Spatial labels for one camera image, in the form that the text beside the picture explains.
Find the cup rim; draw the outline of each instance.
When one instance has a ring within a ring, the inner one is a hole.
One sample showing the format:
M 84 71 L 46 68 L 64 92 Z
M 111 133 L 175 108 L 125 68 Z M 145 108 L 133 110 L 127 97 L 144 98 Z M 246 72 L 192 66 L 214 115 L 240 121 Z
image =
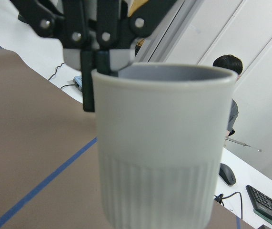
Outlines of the cup rim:
M 136 62 L 133 65 L 152 65 L 152 66 L 179 66 L 206 69 L 210 71 L 218 71 L 227 74 L 225 77 L 214 78 L 214 79 L 203 79 L 203 80 L 185 80 L 185 81 L 155 81 L 155 80 L 143 80 L 143 79 L 127 79 L 119 78 L 115 76 L 109 76 L 97 72 L 97 69 L 93 69 L 91 72 L 93 82 L 103 82 L 107 85 L 116 87 L 127 87 L 127 88 L 150 88 L 150 89 L 199 89 L 203 87 L 224 87 L 230 84 L 234 84 L 237 73 L 220 67 L 211 67 L 203 65 L 192 65 L 192 64 L 176 64 L 176 63 L 159 63 L 159 62 Z

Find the ribbed cup base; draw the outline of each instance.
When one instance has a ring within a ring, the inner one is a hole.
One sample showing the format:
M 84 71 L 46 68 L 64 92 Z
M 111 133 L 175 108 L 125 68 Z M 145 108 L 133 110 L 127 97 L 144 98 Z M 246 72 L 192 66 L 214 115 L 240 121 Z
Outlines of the ribbed cup base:
M 102 204 L 115 229 L 203 229 L 219 161 L 155 169 L 100 154 Z

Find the black hair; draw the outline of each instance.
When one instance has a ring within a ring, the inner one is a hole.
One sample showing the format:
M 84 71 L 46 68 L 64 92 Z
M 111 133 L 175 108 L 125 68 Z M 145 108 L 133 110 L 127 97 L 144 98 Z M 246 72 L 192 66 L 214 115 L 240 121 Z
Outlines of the black hair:
M 217 58 L 213 62 L 213 66 L 233 70 L 238 75 L 242 73 L 242 61 L 233 55 L 224 55 Z

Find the brown mat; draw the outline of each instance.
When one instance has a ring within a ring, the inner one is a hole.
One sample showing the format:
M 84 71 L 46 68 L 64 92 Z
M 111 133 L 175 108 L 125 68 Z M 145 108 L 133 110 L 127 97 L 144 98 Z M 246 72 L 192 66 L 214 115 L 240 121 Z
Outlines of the brown mat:
M 0 49 L 0 217 L 95 136 L 94 114 Z M 2 228 L 111 229 L 101 209 L 96 147 Z M 215 203 L 207 228 L 235 229 L 236 216 Z M 241 228 L 251 227 L 241 221 Z

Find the black keyboard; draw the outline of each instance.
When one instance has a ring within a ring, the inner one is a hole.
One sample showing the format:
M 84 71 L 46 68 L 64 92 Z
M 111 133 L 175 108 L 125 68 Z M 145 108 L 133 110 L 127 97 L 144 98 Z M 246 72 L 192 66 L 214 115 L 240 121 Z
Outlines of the black keyboard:
M 254 210 L 272 221 L 272 199 L 250 185 L 246 186 Z

